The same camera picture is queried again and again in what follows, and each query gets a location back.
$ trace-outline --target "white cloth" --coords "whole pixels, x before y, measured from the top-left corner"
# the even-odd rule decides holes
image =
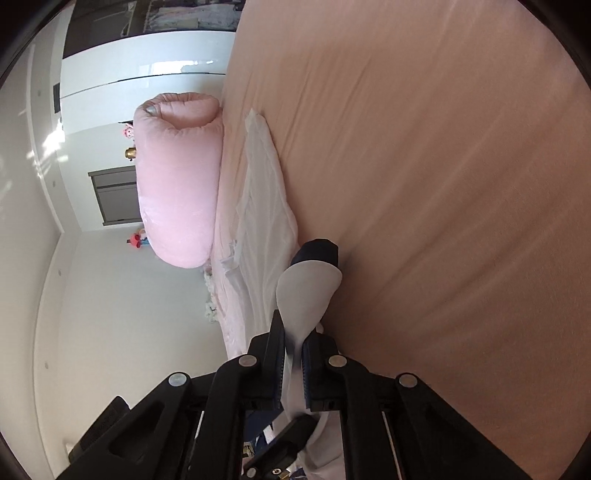
[[[238,233],[233,255],[221,262],[235,293],[225,311],[227,322],[236,326],[232,343],[226,344],[230,358],[245,353],[254,336],[269,331],[277,281],[298,249],[297,223],[267,122],[251,111],[245,123],[248,167]]]
[[[338,268],[319,261],[288,268],[298,250],[296,219],[287,204],[269,127],[254,111],[246,118],[246,159],[238,234],[232,255],[221,261],[225,280],[233,288],[225,315],[236,326],[226,348],[230,358],[245,353],[252,337],[269,331],[273,312],[280,304],[286,337],[298,352],[295,357],[286,356],[281,397],[285,412],[274,422],[275,428],[282,429],[295,415],[306,412],[301,344],[318,325],[342,275]],[[298,459],[312,480],[344,480],[337,412],[319,416],[318,426]]]
[[[310,332],[320,323],[330,298],[343,278],[340,270],[318,260],[308,260],[288,268],[279,278],[277,305],[285,327],[285,356],[281,404],[284,414],[274,427],[284,428],[306,409],[301,347]],[[314,414],[318,425],[306,448],[298,455],[309,480],[344,480],[345,461],[339,412]]]

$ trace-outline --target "metal bolt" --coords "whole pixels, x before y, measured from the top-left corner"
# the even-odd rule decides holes
[[[333,355],[329,358],[329,364],[336,368],[344,367],[347,359],[343,355]]]
[[[187,375],[185,374],[172,374],[168,378],[168,383],[171,387],[180,387],[187,382]]]
[[[238,360],[241,367],[254,367],[257,362],[258,360],[253,355],[242,355]]]
[[[400,382],[400,384],[403,387],[406,387],[406,388],[414,388],[418,384],[417,377],[415,377],[412,374],[400,375],[400,378],[398,379],[398,381]]]

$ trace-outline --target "pink fitted sheet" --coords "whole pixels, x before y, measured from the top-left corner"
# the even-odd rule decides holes
[[[591,430],[591,91],[556,38],[517,0],[249,0],[223,107],[214,260],[254,108],[300,242],[340,246],[339,348],[557,479]]]

